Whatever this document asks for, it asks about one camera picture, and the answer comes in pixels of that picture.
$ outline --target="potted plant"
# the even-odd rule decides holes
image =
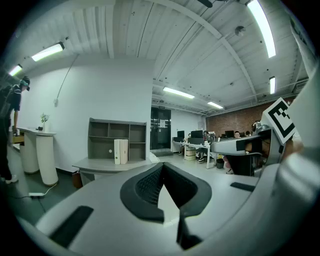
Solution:
[[[42,130],[47,133],[49,131],[49,124],[46,122],[49,120],[49,115],[48,114],[45,114],[45,113],[42,113],[42,115],[40,116],[41,118],[41,123],[43,124],[42,125]]]

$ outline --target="ceiling fan blade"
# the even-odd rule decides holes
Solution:
[[[198,0],[198,2],[200,2],[201,4],[203,4],[204,6],[211,8],[212,7],[212,2],[210,2],[209,0]]]

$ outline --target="white binder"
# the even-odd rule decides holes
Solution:
[[[114,140],[114,163],[120,165],[120,139]]]
[[[120,139],[120,162],[122,165],[128,162],[128,139]]]

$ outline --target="power strip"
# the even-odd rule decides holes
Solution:
[[[44,193],[29,193],[29,197],[31,198],[42,198],[44,195]]]

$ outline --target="white wall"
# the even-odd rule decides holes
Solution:
[[[184,136],[187,138],[191,131],[198,130],[199,122],[203,122],[203,130],[206,129],[206,120],[198,114],[192,114],[185,111],[171,110],[171,138],[177,137],[177,131],[184,131]],[[172,147],[171,151],[177,152],[177,147]]]
[[[89,118],[146,122],[149,156],[150,115],[154,61],[119,56],[80,55],[45,64],[27,74],[30,91],[24,91],[18,127],[40,126],[49,114],[57,168],[74,171],[72,164],[88,156]],[[54,99],[65,78],[58,105]]]

